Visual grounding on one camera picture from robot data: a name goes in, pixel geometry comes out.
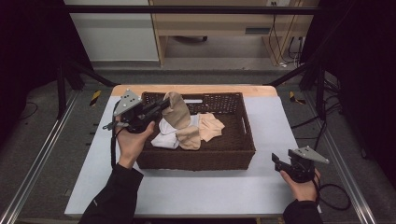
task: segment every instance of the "black curtain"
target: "black curtain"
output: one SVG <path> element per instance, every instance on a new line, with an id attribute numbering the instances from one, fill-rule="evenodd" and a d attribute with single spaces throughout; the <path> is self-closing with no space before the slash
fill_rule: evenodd
<path id="1" fill-rule="evenodd" d="M 325 7 L 345 1 L 322 0 Z M 315 16 L 308 31 L 305 62 L 325 38 L 332 16 Z M 378 161 L 396 188 L 396 1 L 357 0 L 326 50 L 324 67 L 339 78 L 340 100 L 361 147 Z"/>
<path id="2" fill-rule="evenodd" d="M 61 62 L 73 60 L 92 69 L 70 15 L 41 6 L 64 6 L 63 0 L 0 0 L 0 127 L 11 130 L 26 95 L 56 80 Z M 70 75 L 79 76 L 69 70 Z M 0 145 L 7 131 L 0 135 Z"/>

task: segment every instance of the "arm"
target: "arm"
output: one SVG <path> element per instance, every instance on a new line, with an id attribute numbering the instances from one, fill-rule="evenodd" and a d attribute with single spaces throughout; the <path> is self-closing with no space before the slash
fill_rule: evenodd
<path id="1" fill-rule="evenodd" d="M 153 133 L 154 122 L 143 133 L 116 130 L 120 145 L 119 163 L 114 167 L 106 186 L 91 201 L 80 224 L 130 224 L 134 218 L 137 191 L 143 175 L 134 168 L 146 139 Z"/>
<path id="2" fill-rule="evenodd" d="M 318 183 L 320 173 L 318 171 L 316 171 L 316 173 L 317 177 L 315 177 L 315 181 Z M 283 213 L 285 223 L 323 223 L 318 212 L 318 206 L 315 203 L 318 195 L 314 183 L 296 183 L 286 172 L 281 171 L 280 174 L 286 183 L 288 183 L 293 196 L 296 199 L 286 207 Z"/>

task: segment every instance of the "beige cloth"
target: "beige cloth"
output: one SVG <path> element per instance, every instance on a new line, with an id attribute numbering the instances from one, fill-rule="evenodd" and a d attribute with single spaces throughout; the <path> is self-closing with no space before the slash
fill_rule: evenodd
<path id="1" fill-rule="evenodd" d="M 175 91 L 169 91 L 163 99 L 169 98 L 169 107 L 163 110 L 163 118 L 175 129 L 187 128 L 190 124 L 190 110 L 181 95 Z"/>
<path id="2" fill-rule="evenodd" d="M 183 149 L 198 150 L 201 146 L 201 137 L 199 129 L 196 126 L 189 126 L 176 132 L 179 145 Z"/>
<path id="3" fill-rule="evenodd" d="M 199 115 L 199 134 L 201 139 L 208 142 L 210 139 L 220 136 L 224 124 L 215 118 L 213 114 L 200 114 Z"/>

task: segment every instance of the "white table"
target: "white table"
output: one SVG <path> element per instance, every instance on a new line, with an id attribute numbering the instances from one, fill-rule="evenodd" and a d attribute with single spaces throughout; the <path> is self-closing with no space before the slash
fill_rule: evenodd
<path id="1" fill-rule="evenodd" d="M 81 217 L 111 174 L 111 132 L 102 127 L 111 121 L 114 104 L 127 87 L 117 87 L 108 100 L 64 212 L 68 216 Z M 144 175 L 138 191 L 135 217 L 273 217 L 283 213 L 292 196 L 287 184 L 274 170 L 271 154 L 274 152 L 282 161 L 289 163 L 288 149 L 297 148 L 297 144 L 275 89 L 251 86 L 129 88 L 136 94 L 141 94 L 141 90 L 170 91 L 172 88 L 180 93 L 241 91 L 257 150 L 246 171 L 140 170 L 135 165 L 134 168 Z"/>

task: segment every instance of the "wicker basket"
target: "wicker basket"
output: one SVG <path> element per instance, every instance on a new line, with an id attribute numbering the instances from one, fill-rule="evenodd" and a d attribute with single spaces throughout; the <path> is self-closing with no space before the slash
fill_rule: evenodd
<path id="1" fill-rule="evenodd" d="M 165 93 L 143 92 L 142 102 L 163 99 Z M 182 94 L 184 100 L 201 103 L 187 103 L 191 114 L 211 112 L 225 128 L 222 136 L 210 141 L 201 141 L 199 150 L 184 150 L 181 147 L 168 149 L 154 147 L 150 142 L 160 132 L 155 126 L 154 134 L 147 140 L 137 159 L 141 169 L 177 170 L 246 170 L 255 153 L 248 115 L 241 92 Z"/>

